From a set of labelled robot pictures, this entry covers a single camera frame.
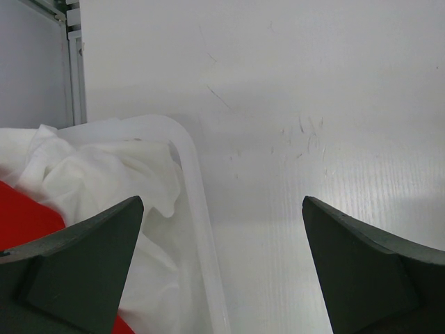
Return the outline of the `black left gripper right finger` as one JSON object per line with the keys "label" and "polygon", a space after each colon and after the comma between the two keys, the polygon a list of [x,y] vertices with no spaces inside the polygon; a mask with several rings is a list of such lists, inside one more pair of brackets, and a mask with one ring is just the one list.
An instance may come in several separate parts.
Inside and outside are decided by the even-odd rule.
{"label": "black left gripper right finger", "polygon": [[334,333],[443,333],[444,252],[307,196],[305,231]]}

